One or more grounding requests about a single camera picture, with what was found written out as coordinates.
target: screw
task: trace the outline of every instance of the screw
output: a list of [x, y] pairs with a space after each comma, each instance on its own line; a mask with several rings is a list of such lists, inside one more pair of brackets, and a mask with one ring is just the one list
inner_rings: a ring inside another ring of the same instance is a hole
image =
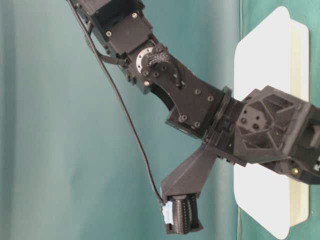
[[296, 109], [297, 109], [298, 111], [300, 111], [300, 110], [302, 109], [302, 107], [303, 107], [302, 104], [299, 104]]
[[194, 123], [194, 126], [195, 126], [197, 129], [200, 128], [200, 122], [196, 121], [196, 122]]
[[148, 77], [149, 76], [149, 71], [148, 70], [144, 70], [143, 71], [143, 76]]
[[182, 116], [179, 117], [179, 122], [180, 122], [180, 123], [183, 123], [183, 122], [185, 122], [187, 119], [188, 119], [187, 115], [182, 115]]
[[149, 81], [144, 81], [144, 86], [149, 87], [150, 86], [150, 82]]
[[299, 174], [299, 169], [298, 168], [292, 168], [291, 169], [291, 173], [292, 173], [292, 175], [297, 175], [297, 174]]
[[255, 129], [255, 130], [258, 130], [258, 129], [259, 129], [259, 125], [258, 125], [258, 124], [256, 124], [256, 123], [255, 123], [255, 124], [253, 124], [253, 126], [252, 126], [252, 127], [253, 127], [253, 129]]
[[200, 90], [200, 89], [196, 89], [196, 90], [194, 91], [194, 94], [195, 94], [195, 95], [200, 95], [200, 94], [201, 94], [201, 90]]

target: hex bolt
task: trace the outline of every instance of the hex bolt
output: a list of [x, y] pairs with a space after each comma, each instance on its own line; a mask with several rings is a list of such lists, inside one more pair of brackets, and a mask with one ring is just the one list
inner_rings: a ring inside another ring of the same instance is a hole
[[299, 169], [294, 167], [291, 169], [291, 173], [292, 173], [292, 175], [297, 175], [297, 174], [299, 174]]
[[196, 121], [196, 122], [194, 123], [194, 126], [195, 126], [197, 129], [200, 128], [200, 122]]
[[195, 94], [195, 95], [200, 95], [200, 94], [201, 94], [201, 90], [200, 90], [200, 89], [196, 89], [196, 90], [194, 91], [194, 94]]
[[150, 86], [150, 82], [149, 81], [144, 81], [143, 85], [146, 86], [146, 87], [149, 87]]
[[142, 74], [143, 76], [148, 77], [150, 73], [148, 70], [144, 70]]
[[182, 115], [179, 117], [179, 122], [184, 123], [188, 119], [187, 115]]

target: teal curtain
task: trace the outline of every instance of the teal curtain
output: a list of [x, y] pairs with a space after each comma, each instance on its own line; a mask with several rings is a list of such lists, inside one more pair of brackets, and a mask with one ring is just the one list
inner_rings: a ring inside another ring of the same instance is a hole
[[[144, 0], [156, 36], [201, 79], [233, 86], [237, 0]], [[159, 186], [200, 141], [108, 66]], [[165, 235], [124, 114], [65, 0], [0, 1], [0, 239], [234, 240], [232, 166], [218, 161], [198, 201], [204, 230]]]
[[[246, 36], [275, 8], [285, 6], [291, 18], [305, 24], [310, 31], [310, 97], [320, 107], [320, 1], [319, 0], [240, 0], [241, 37]], [[320, 186], [310, 187], [310, 217], [307, 221], [291, 228], [288, 240], [318, 240], [320, 237]], [[274, 240], [269, 232], [254, 219], [241, 211], [239, 239]]]

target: wire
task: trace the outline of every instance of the wire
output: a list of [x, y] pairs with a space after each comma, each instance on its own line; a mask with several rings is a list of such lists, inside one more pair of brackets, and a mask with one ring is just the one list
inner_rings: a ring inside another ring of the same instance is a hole
[[87, 43], [89, 43], [90, 49], [93, 51], [93, 53], [94, 53], [94, 55], [95, 55], [95, 57], [96, 57], [99, 65], [100, 65], [100, 67], [102, 68], [102, 70], [103, 70], [106, 78], [109, 80], [109, 82], [110, 82], [110, 84], [111, 84], [111, 86], [112, 86], [112, 89], [113, 89], [113, 91], [114, 91], [114, 93], [115, 93], [115, 95], [116, 95], [116, 98], [118, 99], [118, 101], [119, 101], [119, 103], [120, 103], [120, 106], [121, 106], [121, 108], [122, 108], [122, 110], [123, 110], [123, 112], [124, 112], [124, 115], [125, 115], [128, 123], [129, 123], [130, 129], [131, 129], [131, 131], [132, 131], [132, 133], [133, 133], [133, 137], [134, 137], [134, 139], [135, 139], [135, 141], [136, 141], [136, 143], [137, 143], [137, 145], [138, 145], [138, 147], [139, 147], [139, 150], [140, 150], [140, 152], [141, 152], [142, 158], [143, 158], [143, 160], [144, 160], [145, 168], [146, 168], [146, 171], [147, 171], [147, 173], [148, 173], [148, 177], [149, 177], [149, 181], [150, 181], [152, 190], [153, 190], [155, 196], [157, 197], [158, 202], [159, 202], [160, 204], [163, 204], [164, 201], [163, 201], [163, 199], [161, 198], [161, 196], [160, 196], [160, 194], [159, 194], [159, 192], [158, 192], [158, 190], [157, 190], [157, 187], [156, 187], [154, 178], [153, 178], [152, 173], [151, 173], [150, 164], [149, 164], [149, 161], [148, 161], [146, 152], [145, 152], [145, 150], [144, 150], [144, 147], [142, 146], [142, 143], [141, 143], [141, 141], [140, 141], [140, 139], [139, 139], [139, 136], [138, 136], [137, 131], [136, 131], [136, 129], [135, 129], [135, 126], [134, 126], [134, 124], [133, 124], [133, 122], [132, 122], [132, 119], [131, 119], [131, 117], [130, 117], [130, 114], [129, 114], [128, 110], [127, 110], [127, 107], [126, 107], [126, 105], [125, 105], [125, 103], [124, 103], [124, 101], [123, 101], [123, 99], [122, 99], [122, 97], [121, 97], [121, 94], [119, 93], [119, 90], [118, 90], [118, 88], [117, 88], [114, 80], [112, 79], [110, 73], [108, 72], [106, 66], [105, 66], [104, 63], [102, 62], [102, 60], [101, 60], [101, 55], [99, 54], [98, 50], [96, 49], [95, 44], [94, 44], [94, 42], [93, 42], [90, 34], [88, 33], [87, 28], [85, 27], [84, 23], [82, 22], [82, 20], [81, 20], [81, 18], [80, 18], [80, 16], [79, 16], [79, 14], [78, 14], [78, 12], [77, 12], [74, 4], [72, 3], [71, 0], [66, 0], [66, 1], [68, 2], [68, 4], [69, 4], [69, 6], [70, 6], [70, 8], [71, 8], [71, 10], [72, 10], [72, 12], [73, 12], [76, 20], [77, 20], [77, 22], [79, 23], [79, 25], [80, 25], [80, 27], [81, 27], [81, 29], [83, 30], [83, 32], [84, 32], [84, 34], [85, 34], [85, 37], [86, 37], [86, 39], [87, 39]]

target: robotic arm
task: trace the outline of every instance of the robotic arm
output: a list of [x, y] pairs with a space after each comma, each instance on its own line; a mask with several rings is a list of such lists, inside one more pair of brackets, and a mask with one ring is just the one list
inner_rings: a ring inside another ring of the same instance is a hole
[[[238, 101], [229, 88], [200, 80], [154, 36], [141, 0], [67, 1], [96, 57], [119, 65], [143, 94], [159, 97], [169, 110], [168, 125], [202, 140], [161, 182], [168, 234], [202, 229], [197, 198], [217, 157], [320, 184], [319, 108], [270, 86]], [[97, 53], [91, 33], [108, 55]]]

